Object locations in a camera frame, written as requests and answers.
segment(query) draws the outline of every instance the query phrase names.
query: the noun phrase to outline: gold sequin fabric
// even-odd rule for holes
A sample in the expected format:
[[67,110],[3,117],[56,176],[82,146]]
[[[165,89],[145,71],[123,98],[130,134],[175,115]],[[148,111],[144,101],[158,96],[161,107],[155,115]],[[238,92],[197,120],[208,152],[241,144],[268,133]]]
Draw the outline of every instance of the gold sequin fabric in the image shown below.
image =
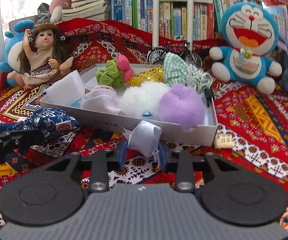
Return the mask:
[[163,68],[162,67],[154,67],[150,70],[143,71],[138,73],[130,78],[127,84],[131,86],[140,87],[141,84],[145,81],[152,81],[152,82],[164,82],[163,79]]

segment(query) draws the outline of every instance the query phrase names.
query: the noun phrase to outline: doll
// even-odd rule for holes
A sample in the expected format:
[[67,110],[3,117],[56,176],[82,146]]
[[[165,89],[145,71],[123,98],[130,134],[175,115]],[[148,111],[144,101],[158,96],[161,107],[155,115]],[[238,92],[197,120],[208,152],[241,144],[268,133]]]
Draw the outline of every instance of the doll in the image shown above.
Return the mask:
[[74,57],[67,58],[69,53],[64,40],[54,24],[42,24],[32,35],[30,29],[26,29],[18,56],[23,74],[13,71],[8,78],[14,78],[22,88],[33,88],[69,74]]

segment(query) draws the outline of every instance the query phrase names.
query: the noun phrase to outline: white tissue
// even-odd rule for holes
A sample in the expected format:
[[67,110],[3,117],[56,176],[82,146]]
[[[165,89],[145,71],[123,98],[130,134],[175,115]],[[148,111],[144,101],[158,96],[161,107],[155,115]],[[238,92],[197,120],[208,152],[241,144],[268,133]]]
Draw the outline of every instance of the white tissue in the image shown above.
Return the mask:
[[60,106],[70,106],[74,102],[83,98],[85,94],[85,84],[80,74],[74,70],[61,80],[50,86],[46,93],[52,98],[52,103]]
[[133,131],[124,128],[123,135],[128,140],[128,149],[139,151],[147,158],[153,156],[154,161],[159,163],[158,143],[162,132],[159,126],[141,121]]

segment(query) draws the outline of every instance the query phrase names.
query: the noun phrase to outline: metal screw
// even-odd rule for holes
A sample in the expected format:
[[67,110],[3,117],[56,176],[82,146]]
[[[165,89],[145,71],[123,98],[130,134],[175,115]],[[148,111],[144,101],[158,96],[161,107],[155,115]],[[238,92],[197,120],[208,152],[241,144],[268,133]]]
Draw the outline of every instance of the metal screw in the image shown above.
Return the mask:
[[94,182],[92,185],[91,185],[91,189],[93,190],[103,190],[105,189],[105,184],[103,182]]
[[183,181],[183,182],[178,183],[177,187],[181,190],[190,190],[193,188],[193,185],[190,182]]

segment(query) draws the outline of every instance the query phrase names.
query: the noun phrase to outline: model bicycle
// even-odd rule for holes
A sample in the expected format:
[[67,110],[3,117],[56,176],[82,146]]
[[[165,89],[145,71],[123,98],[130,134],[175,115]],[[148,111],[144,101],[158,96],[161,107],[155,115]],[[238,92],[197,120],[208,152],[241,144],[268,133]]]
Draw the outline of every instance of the model bicycle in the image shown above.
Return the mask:
[[184,48],[184,51],[179,54],[179,56],[185,60],[187,64],[194,64],[197,68],[202,67],[202,59],[201,57],[195,53],[191,52],[188,48],[190,43],[183,37],[178,36],[176,38],[178,41],[184,41],[183,45],[169,45],[169,41],[165,41],[166,47],[155,47],[148,53],[147,59],[151,65],[163,65],[165,56],[168,52],[170,52],[171,48]]

